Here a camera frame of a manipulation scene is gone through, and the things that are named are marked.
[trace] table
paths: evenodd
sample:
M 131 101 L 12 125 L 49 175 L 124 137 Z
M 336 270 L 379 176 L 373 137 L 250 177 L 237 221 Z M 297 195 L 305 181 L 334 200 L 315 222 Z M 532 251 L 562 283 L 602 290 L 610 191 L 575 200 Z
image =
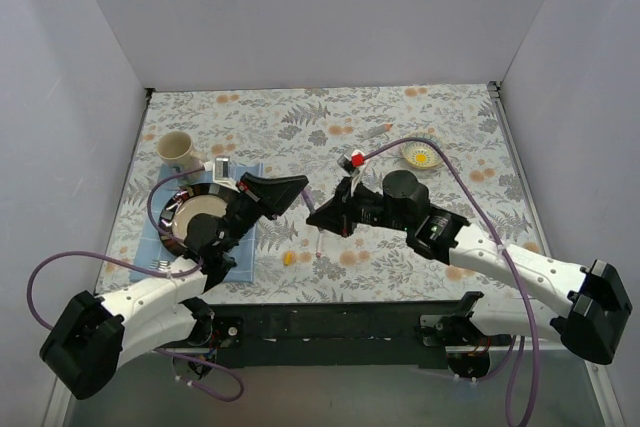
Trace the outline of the table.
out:
M 393 123 L 388 134 L 361 140 L 366 130 Z M 305 174 L 317 205 L 343 176 L 336 161 L 348 146 L 364 152 L 414 131 L 436 135 L 463 179 L 508 242 L 533 251 L 540 239 L 523 186 L 485 85 L 424 85 L 337 89 L 154 93 L 142 126 L 109 255 L 135 256 L 147 195 L 158 177 L 158 139 L 187 131 L 211 158 L 228 155 L 240 164 L 263 162 L 268 176 Z M 377 157 L 363 182 L 380 189 L 385 174 L 409 165 L 399 148 Z M 470 219 L 477 215 L 446 166 L 414 170 L 432 203 Z M 483 275 L 417 256 L 403 234 L 359 226 L 347 239 L 326 233 L 315 256 L 317 229 L 305 224 L 298 199 L 278 220 L 259 222 L 255 282 L 222 284 L 209 303 L 337 302 L 459 299 L 482 290 L 517 295 Z M 285 266 L 283 257 L 294 262 Z M 129 272 L 103 266 L 97 293 L 130 283 Z

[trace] gray floor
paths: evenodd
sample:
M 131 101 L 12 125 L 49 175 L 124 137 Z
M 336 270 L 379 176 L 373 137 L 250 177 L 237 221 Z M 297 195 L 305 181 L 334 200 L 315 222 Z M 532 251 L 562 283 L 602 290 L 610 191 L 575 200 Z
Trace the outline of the gray floor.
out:
M 531 426 L 602 426 L 583 361 L 544 351 L 540 393 Z M 530 356 L 515 391 L 519 419 L 529 392 Z M 170 360 L 140 357 L 118 371 L 91 399 L 72 403 L 67 427 L 212 425 L 456 426 L 505 425 L 508 372 L 471 386 L 466 382 L 392 367 L 261 367 L 240 371 L 247 386 L 225 404 L 174 381 Z M 210 386 L 233 392 L 211 374 Z

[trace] floral pattern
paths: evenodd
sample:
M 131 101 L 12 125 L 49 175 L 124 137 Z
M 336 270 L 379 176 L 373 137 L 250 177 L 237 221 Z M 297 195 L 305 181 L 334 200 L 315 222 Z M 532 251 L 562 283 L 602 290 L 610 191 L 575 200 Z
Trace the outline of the floral pattern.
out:
M 361 134 L 393 123 L 387 134 Z M 340 89 L 154 93 L 134 154 L 109 254 L 135 256 L 144 203 L 158 176 L 158 139 L 187 131 L 199 150 L 235 162 L 263 162 L 267 176 L 304 174 L 317 205 L 343 176 L 336 161 L 348 147 L 370 152 L 415 131 L 440 139 L 468 187 L 508 241 L 539 251 L 540 241 L 484 85 L 425 85 Z M 400 149 L 374 159 L 363 183 L 380 189 L 386 173 L 409 169 Z M 414 171 L 434 204 L 472 220 L 477 214 L 444 164 Z M 458 299 L 466 291 L 512 296 L 513 290 L 480 274 L 417 256 L 398 232 L 359 226 L 343 239 L 305 223 L 297 200 L 281 218 L 258 225 L 255 282 L 222 284 L 204 295 L 211 303 L 338 302 Z M 290 254 L 291 263 L 284 265 Z M 124 287 L 128 273 L 107 264 L 98 293 Z

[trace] marker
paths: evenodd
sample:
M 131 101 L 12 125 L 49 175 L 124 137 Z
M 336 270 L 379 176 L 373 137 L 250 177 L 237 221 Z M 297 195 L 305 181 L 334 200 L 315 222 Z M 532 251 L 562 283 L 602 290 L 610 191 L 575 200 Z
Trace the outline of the marker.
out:
M 371 139 L 376 135 L 386 134 L 391 130 L 391 127 L 393 127 L 393 124 L 382 124 L 378 127 L 374 127 L 373 129 L 369 129 L 364 134 L 362 134 L 362 140 Z

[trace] silver fork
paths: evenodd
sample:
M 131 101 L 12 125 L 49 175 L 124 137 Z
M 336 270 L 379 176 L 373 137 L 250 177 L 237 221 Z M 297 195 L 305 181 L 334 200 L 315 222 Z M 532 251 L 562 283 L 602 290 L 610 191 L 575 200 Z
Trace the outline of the silver fork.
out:
M 149 267 L 152 269 L 166 269 L 171 265 L 171 262 L 168 260 L 152 260 L 149 262 Z

